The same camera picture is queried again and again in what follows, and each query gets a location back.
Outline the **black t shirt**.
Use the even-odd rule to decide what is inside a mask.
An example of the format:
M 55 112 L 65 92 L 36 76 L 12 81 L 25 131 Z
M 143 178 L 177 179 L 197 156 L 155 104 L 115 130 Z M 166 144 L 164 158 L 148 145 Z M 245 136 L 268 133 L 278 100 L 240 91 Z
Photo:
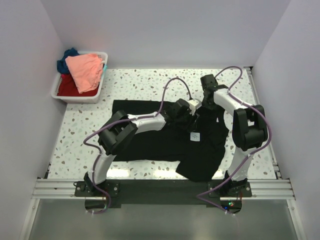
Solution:
M 191 134 L 175 126 L 166 125 L 160 131 L 136 134 L 114 159 L 116 162 L 138 160 L 178 161 L 176 173 L 193 182 L 208 182 L 217 172 L 225 155 L 225 143 L 229 130 L 224 121 L 224 109 L 201 107 L 195 132 Z

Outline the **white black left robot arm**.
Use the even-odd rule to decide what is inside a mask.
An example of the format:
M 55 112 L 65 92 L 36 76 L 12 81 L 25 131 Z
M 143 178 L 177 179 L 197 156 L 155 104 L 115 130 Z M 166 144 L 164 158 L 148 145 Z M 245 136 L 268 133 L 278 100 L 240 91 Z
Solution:
M 202 106 L 198 99 L 179 99 L 163 109 L 160 103 L 158 111 L 145 114 L 127 114 L 117 111 L 107 123 L 92 135 L 85 138 L 83 144 L 99 150 L 91 170 L 84 176 L 86 191 L 92 196 L 99 196 L 104 190 L 107 172 L 116 156 L 132 141 L 133 137 L 149 131 L 160 131 L 165 126 L 174 126 L 186 132 L 196 128 L 199 118 L 197 110 Z

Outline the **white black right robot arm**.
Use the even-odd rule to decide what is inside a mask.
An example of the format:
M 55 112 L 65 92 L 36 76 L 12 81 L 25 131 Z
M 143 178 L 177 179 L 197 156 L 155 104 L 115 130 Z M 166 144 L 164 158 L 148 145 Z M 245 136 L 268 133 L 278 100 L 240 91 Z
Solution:
M 220 184 L 223 192 L 233 197 L 246 186 L 253 156 L 268 140 L 265 110 L 261 105 L 250 105 L 233 96 L 226 85 L 218 84 L 213 74 L 201 77 L 200 82 L 203 89 L 202 105 L 208 109 L 221 107 L 233 117 L 232 140 L 235 151 Z

